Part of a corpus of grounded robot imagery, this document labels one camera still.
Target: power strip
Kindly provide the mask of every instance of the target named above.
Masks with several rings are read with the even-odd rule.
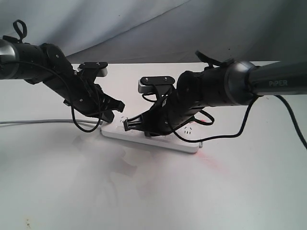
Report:
[[[196,153],[199,143],[188,143],[180,140],[174,134],[158,137],[146,137],[143,132],[138,130],[124,130],[123,122],[126,117],[116,113],[112,123],[104,123],[101,126],[101,134],[105,137],[127,140],[145,145],[159,146],[166,149],[178,150],[187,153]],[[199,139],[195,124],[187,124],[177,130],[177,133],[186,139]]]

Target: power outlet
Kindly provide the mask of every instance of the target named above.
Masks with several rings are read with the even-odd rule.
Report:
[[[101,134],[105,137],[121,139],[146,145],[159,146],[166,149],[178,150],[187,153],[195,153],[199,149],[199,143],[187,143],[174,134],[159,137],[146,137],[143,132],[138,130],[124,130],[123,122],[126,116],[115,113],[112,123],[104,123],[101,127]],[[187,124],[177,130],[177,133],[186,139],[199,139],[200,134],[195,124]]]

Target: gray cable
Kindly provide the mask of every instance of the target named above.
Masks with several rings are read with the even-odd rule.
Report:
[[[97,124],[96,121],[76,120],[80,123]],[[25,121],[0,121],[0,125],[4,124],[39,124],[39,123],[73,123],[72,119],[47,119],[47,120],[25,120]]]

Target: gray fabric backdrop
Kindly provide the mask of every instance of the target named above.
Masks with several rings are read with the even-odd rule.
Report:
[[[306,0],[0,0],[0,34],[58,45],[73,63],[285,60],[307,53]]]

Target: white table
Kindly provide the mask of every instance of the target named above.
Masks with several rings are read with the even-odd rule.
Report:
[[[140,77],[177,78],[203,67],[113,64],[96,82],[133,116],[151,106],[137,93]],[[71,117],[43,84],[2,80],[0,92],[0,120]],[[286,99],[307,137],[307,96]],[[236,133],[245,109],[208,108],[215,125],[202,127],[202,135]],[[255,103],[241,137],[204,142],[195,155],[83,133],[73,124],[0,127],[3,230],[302,230],[306,179],[307,152],[272,96]]]

